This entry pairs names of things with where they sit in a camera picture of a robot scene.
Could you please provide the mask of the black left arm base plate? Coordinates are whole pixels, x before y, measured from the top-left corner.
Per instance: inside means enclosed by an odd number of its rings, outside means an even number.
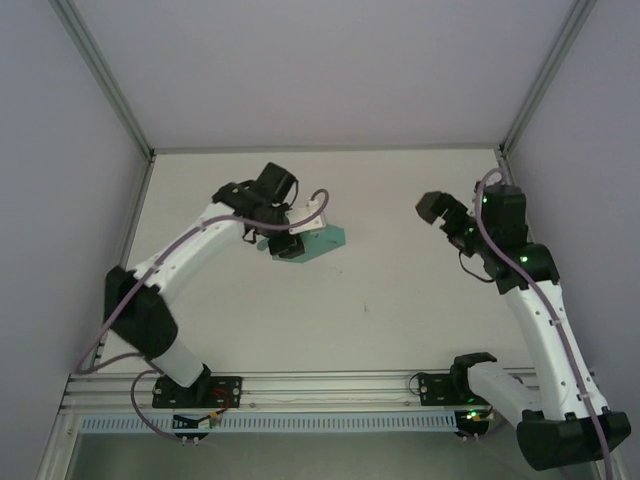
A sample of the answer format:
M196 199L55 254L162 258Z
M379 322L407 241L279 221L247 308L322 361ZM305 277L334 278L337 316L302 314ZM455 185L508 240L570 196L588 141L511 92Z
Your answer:
M211 393L215 388L229 391L234 399L230 408L240 406L242 378L239 376L205 376L191 387L181 387L168 376L161 376L152 389L154 409L213 409L218 401Z

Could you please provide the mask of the teal cardboard box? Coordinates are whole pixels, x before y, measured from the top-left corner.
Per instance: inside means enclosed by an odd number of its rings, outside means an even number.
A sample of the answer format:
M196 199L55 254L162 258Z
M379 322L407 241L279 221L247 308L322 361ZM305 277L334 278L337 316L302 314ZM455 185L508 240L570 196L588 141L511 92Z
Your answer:
M268 239L264 238L257 243L257 249L266 251L274 261L303 264L326 255L346 244L345 231L337 226L328 225L325 229L317 232L306 232L299 234L304 245L304 254L293 260L274 260L269 252Z

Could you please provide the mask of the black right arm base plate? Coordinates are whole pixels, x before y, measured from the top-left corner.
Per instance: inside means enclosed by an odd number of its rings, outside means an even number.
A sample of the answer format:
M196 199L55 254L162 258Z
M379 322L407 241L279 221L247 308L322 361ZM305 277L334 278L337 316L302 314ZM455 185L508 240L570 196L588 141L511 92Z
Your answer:
M466 380L450 373L418 373L417 393L422 406L489 406L490 402L474 394Z

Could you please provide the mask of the aluminium frame post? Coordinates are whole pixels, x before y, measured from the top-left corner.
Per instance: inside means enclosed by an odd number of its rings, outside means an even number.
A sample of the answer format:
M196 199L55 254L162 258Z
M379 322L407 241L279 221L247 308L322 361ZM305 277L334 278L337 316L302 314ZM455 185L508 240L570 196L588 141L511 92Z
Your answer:
M500 152L504 158L514 151L597 3L598 0L572 0L515 119L500 143Z
M48 0L120 124L147 163L154 149L74 0Z

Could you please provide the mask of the aluminium mounting rail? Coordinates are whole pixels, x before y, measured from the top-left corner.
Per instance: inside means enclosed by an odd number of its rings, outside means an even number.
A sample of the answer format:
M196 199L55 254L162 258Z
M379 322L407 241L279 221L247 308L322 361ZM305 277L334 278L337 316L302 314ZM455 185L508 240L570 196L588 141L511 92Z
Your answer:
M409 371L242 373L240 406L249 412L382 412L418 411L423 407ZM152 388L157 376L97 373L73 375L67 382L61 413L131 413L130 388L136 404L153 413Z

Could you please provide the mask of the grey metal panel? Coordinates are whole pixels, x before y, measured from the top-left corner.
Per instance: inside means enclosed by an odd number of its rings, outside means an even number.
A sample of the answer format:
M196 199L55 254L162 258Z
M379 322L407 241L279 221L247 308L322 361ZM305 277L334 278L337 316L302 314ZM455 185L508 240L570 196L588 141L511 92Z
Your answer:
M221 434L199 446L157 435L83 435L68 480L595 480L589 466L537 472L510 430L451 433Z

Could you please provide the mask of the grey table edge strip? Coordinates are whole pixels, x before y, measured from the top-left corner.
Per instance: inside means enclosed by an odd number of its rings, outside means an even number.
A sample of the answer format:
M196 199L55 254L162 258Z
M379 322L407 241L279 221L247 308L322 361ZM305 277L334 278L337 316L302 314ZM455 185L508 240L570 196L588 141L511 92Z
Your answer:
M409 151L409 150L500 150L499 143L435 143L411 145L276 145L249 147L173 147L157 148L155 156L161 155L199 155L199 154L244 154L244 153L315 153L346 151Z

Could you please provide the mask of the black power connector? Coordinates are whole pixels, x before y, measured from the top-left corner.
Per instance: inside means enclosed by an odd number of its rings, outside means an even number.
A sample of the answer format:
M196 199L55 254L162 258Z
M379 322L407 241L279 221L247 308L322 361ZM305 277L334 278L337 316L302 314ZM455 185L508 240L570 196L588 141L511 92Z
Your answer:
M205 415L197 418L174 415L172 417L172 428L174 430L210 430L213 420L214 417L211 415Z
M457 435L463 438L485 435L491 421L482 421L480 415L486 410L456 411Z

